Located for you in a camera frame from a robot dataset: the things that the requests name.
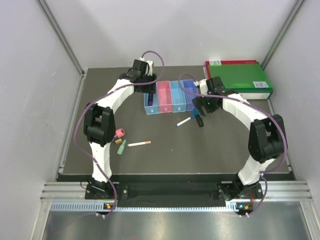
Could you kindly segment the green ring binder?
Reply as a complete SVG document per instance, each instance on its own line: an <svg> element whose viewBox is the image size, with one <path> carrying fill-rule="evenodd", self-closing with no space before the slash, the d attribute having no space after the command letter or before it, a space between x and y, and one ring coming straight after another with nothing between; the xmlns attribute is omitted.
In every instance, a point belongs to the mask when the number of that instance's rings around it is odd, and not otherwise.
<svg viewBox="0 0 320 240"><path fill-rule="evenodd" d="M255 88L252 90L238 91L244 99L247 100L267 100L273 93L272 88Z"/></svg>

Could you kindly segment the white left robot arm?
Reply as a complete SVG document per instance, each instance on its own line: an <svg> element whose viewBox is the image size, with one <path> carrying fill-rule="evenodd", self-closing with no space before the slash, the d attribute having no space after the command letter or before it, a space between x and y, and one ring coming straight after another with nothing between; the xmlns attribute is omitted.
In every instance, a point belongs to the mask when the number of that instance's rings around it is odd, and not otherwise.
<svg viewBox="0 0 320 240"><path fill-rule="evenodd" d="M88 192L97 192L105 199L114 193L114 187L110 183L110 147L118 135L114 114L129 96L133 93L144 95L147 115L194 110L194 107L188 106L186 93L180 88L180 84L177 81L157 81L153 66L153 61L143 57L134 60L133 66L119 76L107 95L92 104L85 113L83 133L94 157Z"/></svg>

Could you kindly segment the purple drawer box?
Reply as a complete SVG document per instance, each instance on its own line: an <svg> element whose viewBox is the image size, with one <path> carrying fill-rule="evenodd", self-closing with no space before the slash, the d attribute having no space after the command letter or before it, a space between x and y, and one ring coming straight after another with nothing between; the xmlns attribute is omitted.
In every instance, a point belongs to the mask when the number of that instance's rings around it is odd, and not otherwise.
<svg viewBox="0 0 320 240"><path fill-rule="evenodd" d="M198 94L198 88L195 86L194 81L192 79L186 79L182 81L182 85L183 87L192 93L196 93ZM185 98L186 98L186 111L190 112L193 111L195 109L195 106L193 104L193 99L196 96L193 94L189 94L188 92L185 92Z"/></svg>

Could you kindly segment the pink drawer box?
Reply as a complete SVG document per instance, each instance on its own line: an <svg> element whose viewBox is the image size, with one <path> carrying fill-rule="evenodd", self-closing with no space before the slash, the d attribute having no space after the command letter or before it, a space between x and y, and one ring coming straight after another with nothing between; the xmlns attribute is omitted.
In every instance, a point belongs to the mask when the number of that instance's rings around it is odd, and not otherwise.
<svg viewBox="0 0 320 240"><path fill-rule="evenodd" d="M171 86L169 81L158 81L157 87L157 98L160 113L172 113L173 112L173 101Z"/></svg>

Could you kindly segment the purple cap black highlighter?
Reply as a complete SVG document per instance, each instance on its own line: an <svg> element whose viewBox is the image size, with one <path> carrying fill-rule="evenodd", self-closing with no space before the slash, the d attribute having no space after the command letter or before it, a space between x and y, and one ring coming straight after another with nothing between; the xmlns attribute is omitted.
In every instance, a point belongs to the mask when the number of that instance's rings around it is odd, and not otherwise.
<svg viewBox="0 0 320 240"><path fill-rule="evenodd" d="M147 106L150 107L153 105L153 96L154 94L153 93L149 93L148 94L148 99L147 99Z"/></svg>

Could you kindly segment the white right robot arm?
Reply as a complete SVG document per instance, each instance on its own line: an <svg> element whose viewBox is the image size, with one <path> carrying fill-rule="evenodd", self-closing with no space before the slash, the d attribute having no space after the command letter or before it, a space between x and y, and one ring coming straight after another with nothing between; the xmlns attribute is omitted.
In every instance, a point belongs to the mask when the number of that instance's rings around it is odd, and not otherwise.
<svg viewBox="0 0 320 240"><path fill-rule="evenodd" d="M237 90L225 88L218 76L194 81L193 84L198 93L192 102L202 117L222 109L237 118L249 131L249 157L232 180L232 185L219 191L227 201L245 198L257 186L266 168L285 151L283 118L278 114L267 117Z"/></svg>

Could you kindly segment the light blue drawer box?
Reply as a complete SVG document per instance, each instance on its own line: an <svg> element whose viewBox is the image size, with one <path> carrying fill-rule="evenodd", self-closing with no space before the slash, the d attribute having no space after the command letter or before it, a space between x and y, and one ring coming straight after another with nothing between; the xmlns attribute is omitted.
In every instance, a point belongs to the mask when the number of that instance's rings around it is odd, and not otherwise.
<svg viewBox="0 0 320 240"><path fill-rule="evenodd" d="M158 95L156 93L144 93L144 110L147 115L160 113Z"/></svg>

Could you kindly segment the sky blue drawer box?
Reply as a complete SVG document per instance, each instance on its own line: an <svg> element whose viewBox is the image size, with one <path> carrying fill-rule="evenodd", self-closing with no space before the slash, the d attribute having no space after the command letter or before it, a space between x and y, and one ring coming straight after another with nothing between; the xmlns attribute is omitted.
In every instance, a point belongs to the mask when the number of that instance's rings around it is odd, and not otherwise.
<svg viewBox="0 0 320 240"><path fill-rule="evenodd" d="M170 81L170 90L172 97L172 112L185 112L187 108L187 101L185 92L180 88L178 81Z"/></svg>

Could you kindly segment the white orange pen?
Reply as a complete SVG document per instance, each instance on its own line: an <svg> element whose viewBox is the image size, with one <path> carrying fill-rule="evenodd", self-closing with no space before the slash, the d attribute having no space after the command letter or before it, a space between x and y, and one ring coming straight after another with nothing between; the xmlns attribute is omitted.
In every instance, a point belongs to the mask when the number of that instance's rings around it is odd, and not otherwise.
<svg viewBox="0 0 320 240"><path fill-rule="evenodd" d="M135 143L129 143L127 144L128 147L135 147L135 146L142 146L142 145L148 145L151 144L152 141L142 141L142 142L135 142Z"/></svg>

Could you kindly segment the blue cap black highlighter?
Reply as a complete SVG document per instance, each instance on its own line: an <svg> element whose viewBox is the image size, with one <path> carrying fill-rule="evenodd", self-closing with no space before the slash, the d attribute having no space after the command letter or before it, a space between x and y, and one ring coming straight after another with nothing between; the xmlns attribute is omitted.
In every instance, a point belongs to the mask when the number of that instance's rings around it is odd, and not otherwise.
<svg viewBox="0 0 320 240"><path fill-rule="evenodd" d="M197 122L198 126L200 128L202 128L204 126L202 117L199 114L197 114L197 115L194 114L193 117L196 119L196 122Z"/></svg>

